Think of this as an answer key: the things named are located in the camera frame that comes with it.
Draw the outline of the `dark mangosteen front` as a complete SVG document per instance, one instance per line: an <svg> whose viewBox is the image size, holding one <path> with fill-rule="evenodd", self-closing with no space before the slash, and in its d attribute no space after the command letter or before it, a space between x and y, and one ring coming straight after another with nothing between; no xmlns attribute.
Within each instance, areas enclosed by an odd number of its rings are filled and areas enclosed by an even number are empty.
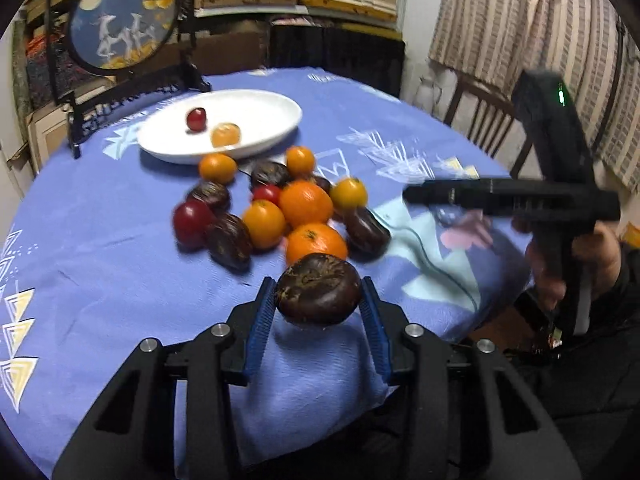
<svg viewBox="0 0 640 480"><path fill-rule="evenodd" d="M350 263L314 252L283 272L273 302L288 322L328 327L344 322L361 297L361 278Z"/></svg>

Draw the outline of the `small orange kumquat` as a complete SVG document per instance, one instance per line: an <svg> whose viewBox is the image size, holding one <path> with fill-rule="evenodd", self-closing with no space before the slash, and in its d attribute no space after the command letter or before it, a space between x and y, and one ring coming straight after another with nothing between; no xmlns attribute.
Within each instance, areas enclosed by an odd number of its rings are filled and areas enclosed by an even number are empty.
<svg viewBox="0 0 640 480"><path fill-rule="evenodd" d="M276 247L286 232L286 220L281 209L269 200L254 200L242 215L250 240L258 250Z"/></svg>

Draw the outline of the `white thermos bottle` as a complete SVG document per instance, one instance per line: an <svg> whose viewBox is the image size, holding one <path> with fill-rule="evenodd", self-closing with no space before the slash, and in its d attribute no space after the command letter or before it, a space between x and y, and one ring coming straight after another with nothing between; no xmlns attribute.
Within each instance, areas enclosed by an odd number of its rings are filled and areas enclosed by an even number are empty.
<svg viewBox="0 0 640 480"><path fill-rule="evenodd" d="M437 113L437 107L442 98L442 87L431 77L421 76L420 82L413 93L411 104L432 116Z"/></svg>

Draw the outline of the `black cabinet behind table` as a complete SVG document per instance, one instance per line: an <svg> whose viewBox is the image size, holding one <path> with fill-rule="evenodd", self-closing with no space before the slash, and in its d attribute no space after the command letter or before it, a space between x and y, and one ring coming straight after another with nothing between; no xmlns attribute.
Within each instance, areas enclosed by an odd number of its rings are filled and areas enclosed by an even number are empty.
<svg viewBox="0 0 640 480"><path fill-rule="evenodd" d="M321 68L400 97L405 64L401 40L337 27L271 25L268 66Z"/></svg>

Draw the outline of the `round embroidered deer screen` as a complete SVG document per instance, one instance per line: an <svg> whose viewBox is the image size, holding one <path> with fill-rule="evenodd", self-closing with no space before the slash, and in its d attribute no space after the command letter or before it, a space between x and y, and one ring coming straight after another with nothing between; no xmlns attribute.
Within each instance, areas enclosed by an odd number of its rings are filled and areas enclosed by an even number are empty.
<svg viewBox="0 0 640 480"><path fill-rule="evenodd" d="M192 34L192 21L192 0L72 0L63 36L70 59L93 76L124 78L84 102L73 90L62 96L52 91L55 103L67 110L67 145L74 159L119 107L147 94L212 90L190 48L179 52L175 64L139 72L181 27Z"/></svg>

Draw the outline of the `small orange top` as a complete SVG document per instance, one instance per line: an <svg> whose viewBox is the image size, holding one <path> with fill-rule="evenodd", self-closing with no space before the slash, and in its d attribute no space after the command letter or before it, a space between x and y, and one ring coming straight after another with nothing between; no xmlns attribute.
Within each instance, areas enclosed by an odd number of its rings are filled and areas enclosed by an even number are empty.
<svg viewBox="0 0 640 480"><path fill-rule="evenodd" d="M223 185L232 182L237 171L236 162L221 153L207 154L198 163L198 173L203 180Z"/></svg>

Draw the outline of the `small orange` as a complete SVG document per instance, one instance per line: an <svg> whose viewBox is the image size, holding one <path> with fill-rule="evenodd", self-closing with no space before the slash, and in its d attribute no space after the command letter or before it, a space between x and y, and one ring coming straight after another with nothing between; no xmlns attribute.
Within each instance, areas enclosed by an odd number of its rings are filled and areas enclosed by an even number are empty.
<svg viewBox="0 0 640 480"><path fill-rule="evenodd" d="M316 158L306 146L295 145L285 152L285 165L292 177L306 178L314 172Z"/></svg>
<svg viewBox="0 0 640 480"><path fill-rule="evenodd" d="M198 173L203 180L223 185L232 182L237 171L236 162L221 153L207 154L198 163Z"/></svg>

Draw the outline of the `dark red plum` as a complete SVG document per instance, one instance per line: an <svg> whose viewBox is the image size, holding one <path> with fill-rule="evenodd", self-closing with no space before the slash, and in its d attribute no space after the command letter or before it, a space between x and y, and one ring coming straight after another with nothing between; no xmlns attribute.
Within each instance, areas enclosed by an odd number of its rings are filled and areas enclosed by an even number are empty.
<svg viewBox="0 0 640 480"><path fill-rule="evenodd" d="M175 239L184 249L200 249L206 241L208 228L215 222L215 215L206 203L186 200L172 214Z"/></svg>
<svg viewBox="0 0 640 480"><path fill-rule="evenodd" d="M202 132L207 126L206 110L203 107L194 107L186 114L186 126L192 132Z"/></svg>

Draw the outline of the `dark wooden chair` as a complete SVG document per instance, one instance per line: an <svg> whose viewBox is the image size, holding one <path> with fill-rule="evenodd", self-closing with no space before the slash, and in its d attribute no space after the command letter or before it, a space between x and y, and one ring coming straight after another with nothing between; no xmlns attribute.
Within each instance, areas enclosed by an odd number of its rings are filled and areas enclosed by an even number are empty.
<svg viewBox="0 0 640 480"><path fill-rule="evenodd" d="M456 88L442 120L445 125L452 126L465 96L475 99L475 107L464 136L486 155L496 158L516 123L513 104L496 88L457 73Z"/></svg>

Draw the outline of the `small yellow orange fruit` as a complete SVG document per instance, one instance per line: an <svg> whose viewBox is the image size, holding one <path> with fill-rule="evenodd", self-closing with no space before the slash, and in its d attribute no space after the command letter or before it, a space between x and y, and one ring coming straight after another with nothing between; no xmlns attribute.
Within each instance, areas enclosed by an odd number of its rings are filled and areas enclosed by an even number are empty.
<svg viewBox="0 0 640 480"><path fill-rule="evenodd" d="M357 178L348 177L339 180L333 188L331 188L330 196L334 205L334 209L339 214L364 207L368 203L368 191L364 184Z"/></svg>

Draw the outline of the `small red cherry tomato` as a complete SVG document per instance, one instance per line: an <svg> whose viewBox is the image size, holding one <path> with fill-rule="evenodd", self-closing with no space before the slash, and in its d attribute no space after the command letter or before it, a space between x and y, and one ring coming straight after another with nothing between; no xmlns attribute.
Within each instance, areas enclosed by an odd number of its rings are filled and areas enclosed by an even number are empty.
<svg viewBox="0 0 640 480"><path fill-rule="evenodd" d="M252 191L252 201L264 200L265 202L272 203L277 207L280 206L281 189L277 185L265 184L255 186Z"/></svg>

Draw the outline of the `dark mangosteen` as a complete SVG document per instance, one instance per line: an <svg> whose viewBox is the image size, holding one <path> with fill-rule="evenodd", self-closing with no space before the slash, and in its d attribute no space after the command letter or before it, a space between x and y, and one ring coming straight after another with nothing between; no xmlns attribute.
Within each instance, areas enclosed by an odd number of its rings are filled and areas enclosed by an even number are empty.
<svg viewBox="0 0 640 480"><path fill-rule="evenodd" d="M211 211L227 211L231 206L228 188L217 182L201 181L186 193L186 200L199 200Z"/></svg>
<svg viewBox="0 0 640 480"><path fill-rule="evenodd" d="M328 327L344 322L361 297L361 278L350 263L314 252L283 272L273 302L288 322Z"/></svg>
<svg viewBox="0 0 640 480"><path fill-rule="evenodd" d="M347 211L344 226L348 247L361 258L381 257L392 239L390 231L366 207Z"/></svg>
<svg viewBox="0 0 640 480"><path fill-rule="evenodd" d="M292 180L292 174L288 171L287 166L268 159L256 160L250 172L250 188L260 188L266 185L284 188Z"/></svg>
<svg viewBox="0 0 640 480"><path fill-rule="evenodd" d="M250 268L253 245L250 232L235 214L223 212L207 228L206 248L210 258L234 272L246 272Z"/></svg>

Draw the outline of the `large orange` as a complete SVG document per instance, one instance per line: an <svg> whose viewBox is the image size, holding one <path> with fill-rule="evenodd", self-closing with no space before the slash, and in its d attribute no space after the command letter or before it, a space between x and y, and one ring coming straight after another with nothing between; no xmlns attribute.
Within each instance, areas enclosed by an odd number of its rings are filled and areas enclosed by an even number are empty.
<svg viewBox="0 0 640 480"><path fill-rule="evenodd" d="M304 224L288 234L285 259L289 266L316 252L343 260L348 256L344 238L325 223Z"/></svg>
<svg viewBox="0 0 640 480"><path fill-rule="evenodd" d="M296 180L280 193L280 209L292 228L308 223L326 223L334 213L329 194L319 185Z"/></svg>

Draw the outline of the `pale yellow orange fruit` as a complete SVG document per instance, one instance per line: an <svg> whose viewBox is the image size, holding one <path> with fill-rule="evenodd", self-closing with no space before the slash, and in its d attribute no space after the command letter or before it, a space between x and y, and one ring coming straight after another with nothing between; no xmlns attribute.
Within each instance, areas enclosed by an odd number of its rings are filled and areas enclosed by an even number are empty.
<svg viewBox="0 0 640 480"><path fill-rule="evenodd" d="M241 129L232 122L221 122L216 125L210 135L210 140L214 148L225 148L239 144L241 141Z"/></svg>

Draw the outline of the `large orange front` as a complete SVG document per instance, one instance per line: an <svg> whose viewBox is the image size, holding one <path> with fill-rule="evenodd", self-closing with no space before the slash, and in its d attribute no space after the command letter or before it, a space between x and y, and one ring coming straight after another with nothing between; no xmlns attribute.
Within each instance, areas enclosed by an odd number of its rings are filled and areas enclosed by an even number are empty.
<svg viewBox="0 0 640 480"><path fill-rule="evenodd" d="M316 252L343 260L348 256L344 238L325 223L304 224L288 234L285 259L289 266Z"/></svg>

